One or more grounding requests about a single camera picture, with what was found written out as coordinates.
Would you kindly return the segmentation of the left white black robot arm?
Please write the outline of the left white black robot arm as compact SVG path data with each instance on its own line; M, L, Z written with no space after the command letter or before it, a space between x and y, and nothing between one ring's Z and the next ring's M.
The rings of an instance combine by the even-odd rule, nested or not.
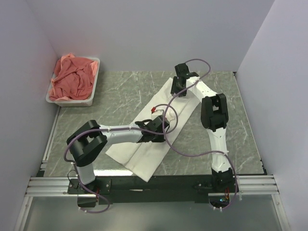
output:
M84 193L91 193L96 189L92 163L105 145L164 142L163 128L169 127L169 121L163 120L162 115L127 126L108 127L99 125L96 120L85 123L66 140L80 178L79 188Z

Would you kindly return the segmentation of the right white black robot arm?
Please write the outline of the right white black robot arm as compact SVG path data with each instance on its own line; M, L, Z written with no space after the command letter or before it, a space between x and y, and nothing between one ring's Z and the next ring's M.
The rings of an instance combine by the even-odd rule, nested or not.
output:
M200 119L206 129L212 151L211 186L217 192L234 183L233 171L227 159L226 128L229 120L227 99L208 87L196 72L190 72L185 63L175 66L170 93L179 97L190 91L201 102Z

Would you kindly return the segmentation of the white t shirt red print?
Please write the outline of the white t shirt red print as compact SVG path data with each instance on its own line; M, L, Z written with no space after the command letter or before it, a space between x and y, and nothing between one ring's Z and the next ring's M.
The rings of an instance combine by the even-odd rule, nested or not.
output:
M172 98L170 94L171 85L172 79L169 78L133 121L154 120L153 117L150 117L151 109L159 104L169 103ZM169 108L166 114L170 127L174 128L171 133L167 134L170 143L175 141L199 102L199 99L190 91L187 92L185 97L177 97L172 101L171 106L176 112ZM141 142L113 144L106 151L106 154L136 176L148 182L169 151L170 146L165 142L163 135L157 136L148 132L143 134L145 134L145 138L142 138Z

